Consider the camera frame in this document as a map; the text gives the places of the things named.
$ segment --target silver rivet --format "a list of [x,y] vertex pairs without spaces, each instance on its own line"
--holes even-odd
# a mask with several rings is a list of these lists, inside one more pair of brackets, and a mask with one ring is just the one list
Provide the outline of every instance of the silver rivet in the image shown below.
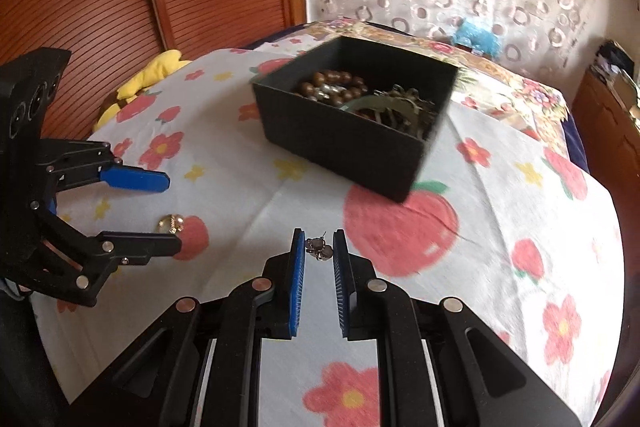
[[258,277],[258,279],[254,279],[251,283],[251,288],[257,292],[266,292],[271,288],[271,281],[267,279],[267,277]]
[[444,309],[446,309],[446,311],[451,313],[460,313],[463,308],[462,302],[455,297],[449,297],[448,299],[446,299],[446,301],[443,302],[442,305],[444,306]]
[[372,292],[382,293],[386,290],[386,282],[382,279],[371,279],[367,282],[367,288],[369,288]]
[[194,301],[191,297],[185,297],[184,299],[180,299],[175,303],[175,309],[177,309],[180,313],[189,313],[194,311],[196,308],[196,301]]
[[76,286],[81,290],[86,290],[89,287],[89,278],[86,275],[79,275],[76,279]]

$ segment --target bed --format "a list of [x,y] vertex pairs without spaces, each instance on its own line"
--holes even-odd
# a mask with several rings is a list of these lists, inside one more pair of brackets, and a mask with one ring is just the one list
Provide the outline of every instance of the bed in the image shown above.
[[[462,67],[403,205],[264,139],[251,79],[337,35]],[[249,47],[194,60],[92,137],[126,164],[167,172],[166,193],[92,185],[61,194],[59,215],[84,233],[146,232],[164,215],[185,217],[182,251],[119,268],[95,308],[31,298],[66,397],[175,299],[227,295],[287,251],[295,227],[307,237],[345,229],[353,253],[415,298],[462,298],[589,425],[618,347],[622,244],[608,192],[576,165],[584,156],[577,133],[572,143],[570,125],[563,130],[562,95],[446,44],[345,19]],[[375,346],[342,341],[335,308],[331,263],[310,260],[299,338],[264,345],[261,425],[376,425]],[[338,398],[351,388],[363,400],[345,405]]]

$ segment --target strawberry print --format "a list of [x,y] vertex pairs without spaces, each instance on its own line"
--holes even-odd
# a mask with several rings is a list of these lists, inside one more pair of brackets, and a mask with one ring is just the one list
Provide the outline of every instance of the strawberry print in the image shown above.
[[480,147],[475,140],[465,138],[465,141],[456,145],[456,149],[465,157],[467,163],[477,163],[482,167],[489,167],[491,153]]
[[133,145],[133,141],[130,138],[125,138],[113,148],[113,155],[122,158],[131,145]]
[[162,160],[173,158],[180,150],[180,141],[184,136],[183,132],[174,132],[172,135],[159,134],[149,144],[149,149],[143,152],[138,160],[139,165],[146,165],[146,168],[154,171],[158,169]]
[[542,323],[549,334],[545,345],[546,365],[551,365],[556,360],[571,362],[574,357],[574,338],[580,335],[582,327],[582,319],[575,310],[574,298],[567,295],[560,308],[547,303]]
[[238,115],[239,121],[245,120],[260,120],[260,112],[258,111],[257,103],[248,103],[247,105],[241,105],[238,109],[240,113]]
[[507,344],[507,346],[511,342],[511,335],[509,334],[509,331],[501,331],[500,333],[498,333],[498,338],[505,344]]
[[197,78],[200,78],[202,75],[204,74],[204,71],[202,70],[196,70],[193,71],[193,73],[189,73],[187,74],[184,79],[185,80],[196,80]]
[[58,313],[63,313],[65,310],[69,310],[74,313],[78,309],[78,305],[58,299],[58,302],[56,302],[56,308],[58,308]]
[[604,376],[600,379],[600,392],[598,393],[598,402],[602,402],[604,394],[607,392],[609,386],[609,380],[611,379],[611,370],[609,369]]
[[249,71],[255,74],[271,73],[271,71],[283,67],[285,64],[291,62],[292,60],[293,58],[274,58],[273,60],[267,60],[266,62],[259,64],[255,68],[250,68]]
[[162,91],[144,92],[116,113],[116,122],[124,122],[151,107]]
[[545,147],[543,163],[560,176],[564,193],[570,200],[585,200],[587,197],[587,181],[584,172],[572,164],[567,158]]
[[345,362],[322,370],[322,384],[305,393],[305,408],[324,415],[324,427],[377,427],[380,425],[378,369],[358,372]]
[[176,116],[180,113],[180,106],[175,105],[174,107],[170,107],[169,109],[165,109],[158,115],[156,118],[157,122],[167,123],[171,122]]
[[535,284],[545,274],[540,251],[531,239],[521,239],[516,243],[511,252],[511,262],[518,277],[529,276]]
[[178,232],[182,248],[174,255],[178,261],[190,261],[199,256],[209,246],[209,231],[198,216],[184,218],[184,228]]
[[458,214],[441,195],[446,188],[422,182],[399,204],[353,185],[344,202],[344,229],[380,273],[418,273],[436,264],[458,234]]

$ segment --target red fruit print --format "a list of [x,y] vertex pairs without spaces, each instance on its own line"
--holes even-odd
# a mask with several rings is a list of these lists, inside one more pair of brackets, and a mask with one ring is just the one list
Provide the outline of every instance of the red fruit print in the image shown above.
[[528,275],[536,284],[545,274],[540,251],[530,239],[521,239],[516,243],[511,252],[511,262],[518,277]]
[[198,216],[184,218],[184,228],[178,232],[178,237],[182,241],[182,249],[174,255],[178,261],[190,261],[209,246],[209,232]]
[[378,388],[376,367],[358,372],[348,363],[334,362],[322,370],[322,385],[305,393],[302,403],[324,415],[324,427],[378,427]]
[[609,380],[611,378],[611,370],[609,369],[604,377],[600,379],[600,392],[598,393],[598,402],[601,402],[604,398],[604,394],[607,392],[607,387],[609,386]]
[[292,60],[293,58],[274,58],[273,60],[267,60],[266,62],[259,64],[256,68],[250,68],[249,70],[256,74],[267,74],[283,67],[287,62],[291,62]]
[[156,118],[156,121],[162,123],[171,122],[176,116],[178,116],[178,113],[180,113],[179,105],[170,107],[169,109],[162,111],[162,113],[158,115],[158,118]]
[[376,270],[407,277],[433,266],[458,234],[458,215],[440,193],[446,185],[415,185],[407,200],[394,203],[353,185],[344,202],[344,229]]
[[147,91],[138,95],[135,98],[135,100],[132,100],[132,102],[127,103],[127,105],[125,105],[121,110],[119,110],[116,113],[116,122],[118,123],[124,122],[126,120],[129,120],[130,118],[133,118],[135,115],[143,112],[145,109],[149,108],[152,105],[152,103],[156,101],[158,94],[160,94],[161,92],[162,91],[156,91],[156,92]]
[[564,193],[569,199],[586,199],[587,181],[584,179],[582,169],[548,147],[545,147],[545,159],[542,161],[547,167],[560,176],[562,188],[564,188]]
[[63,313],[65,310],[69,310],[73,313],[76,311],[76,309],[78,309],[77,304],[61,301],[60,299],[58,299],[58,302],[56,302],[56,307],[58,308],[58,313]]
[[498,333],[498,338],[505,344],[507,344],[507,346],[511,342],[511,335],[509,334],[509,331],[501,331],[500,333]]
[[113,148],[113,155],[118,158],[122,158],[124,153],[127,152],[127,149],[133,145],[133,142],[130,138],[125,138],[123,141],[118,143],[116,147]]
[[184,79],[185,80],[195,80],[196,78],[200,78],[204,74],[202,70],[193,71],[193,73],[187,74]]

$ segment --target open cardboard box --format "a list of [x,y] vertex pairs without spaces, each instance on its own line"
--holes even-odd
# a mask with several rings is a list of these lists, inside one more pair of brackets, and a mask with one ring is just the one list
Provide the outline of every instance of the open cardboard box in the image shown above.
[[[348,71],[373,92],[394,84],[431,100],[436,120],[426,139],[296,96],[316,71]],[[363,187],[402,202],[409,195],[446,112],[458,68],[407,50],[338,37],[254,82],[267,139]]]

